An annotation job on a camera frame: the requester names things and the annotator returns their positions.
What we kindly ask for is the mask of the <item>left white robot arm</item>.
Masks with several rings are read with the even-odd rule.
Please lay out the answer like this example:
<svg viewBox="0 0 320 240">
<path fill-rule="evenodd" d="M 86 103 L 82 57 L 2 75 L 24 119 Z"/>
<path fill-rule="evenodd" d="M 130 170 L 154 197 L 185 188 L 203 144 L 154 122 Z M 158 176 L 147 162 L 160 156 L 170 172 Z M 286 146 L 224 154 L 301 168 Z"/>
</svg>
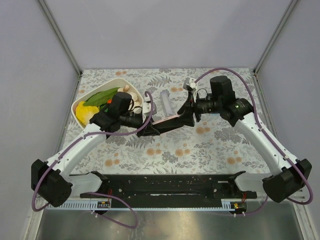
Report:
<svg viewBox="0 0 320 240">
<path fill-rule="evenodd" d="M 142 112 L 137 114 L 137 123 L 129 120 L 135 114 L 130 111 L 132 96 L 125 92 L 116 93 L 110 103 L 106 103 L 98 113 L 90 118 L 82 132 L 69 145 L 48 158 L 37 159 L 31 165 L 31 189 L 33 198 L 40 196 L 53 207 L 61 206 L 69 197 L 96 193 L 103 185 L 103 178 L 96 172 L 72 175 L 73 169 L 97 145 L 110 136 L 121 136 L 121 126 L 133 128 L 131 134 L 146 130 L 154 112 L 154 101 L 149 91 Z"/>
</svg>

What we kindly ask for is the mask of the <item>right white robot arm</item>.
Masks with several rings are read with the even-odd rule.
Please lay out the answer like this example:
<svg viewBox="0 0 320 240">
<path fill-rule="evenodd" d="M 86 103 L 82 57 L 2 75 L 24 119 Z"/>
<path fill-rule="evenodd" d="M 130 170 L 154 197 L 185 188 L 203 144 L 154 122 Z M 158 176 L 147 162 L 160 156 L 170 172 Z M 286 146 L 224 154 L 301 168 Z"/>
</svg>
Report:
<svg viewBox="0 0 320 240">
<path fill-rule="evenodd" d="M 253 145 L 270 171 L 270 176 L 247 172 L 236 176 L 234 181 L 241 191 L 265 193 L 276 203 L 287 199 L 298 204 L 291 195 L 306 187 L 309 199 L 300 204 L 310 204 L 314 198 L 308 183 L 311 163 L 299 160 L 266 128 L 258 116 L 255 100 L 237 98 L 231 80 L 225 75 L 210 79 L 211 93 L 205 98 L 198 96 L 197 83 L 185 82 L 187 100 L 176 115 L 154 123 L 158 131 L 163 134 L 184 126 L 193 127 L 202 114 L 219 114 Z"/>
</svg>

